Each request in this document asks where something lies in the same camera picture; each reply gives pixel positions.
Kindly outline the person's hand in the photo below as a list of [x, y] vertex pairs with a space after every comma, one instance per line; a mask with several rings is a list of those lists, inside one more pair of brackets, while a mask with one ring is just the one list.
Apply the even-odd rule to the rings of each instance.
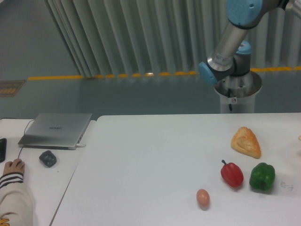
[[15, 159], [13, 161], [8, 161], [4, 165], [3, 175], [9, 173], [20, 173], [24, 174], [25, 163], [21, 159]]

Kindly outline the cream striped sleeve forearm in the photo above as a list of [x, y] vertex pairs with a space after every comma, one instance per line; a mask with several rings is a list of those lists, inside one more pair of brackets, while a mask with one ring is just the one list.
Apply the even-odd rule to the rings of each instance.
[[22, 173], [8, 173], [0, 178], [0, 224], [33, 225], [33, 202]]

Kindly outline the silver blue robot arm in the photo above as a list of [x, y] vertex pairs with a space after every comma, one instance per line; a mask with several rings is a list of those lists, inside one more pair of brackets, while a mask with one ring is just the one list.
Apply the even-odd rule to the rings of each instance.
[[198, 66], [201, 77], [208, 84], [216, 84], [227, 76], [242, 76], [250, 71], [249, 63], [246, 69], [242, 60], [235, 55], [246, 56], [250, 60], [250, 50], [239, 50], [249, 30], [255, 28], [262, 17], [276, 9], [292, 11], [301, 16], [299, 0], [227, 0], [226, 15], [228, 24], [214, 51], [205, 62]]

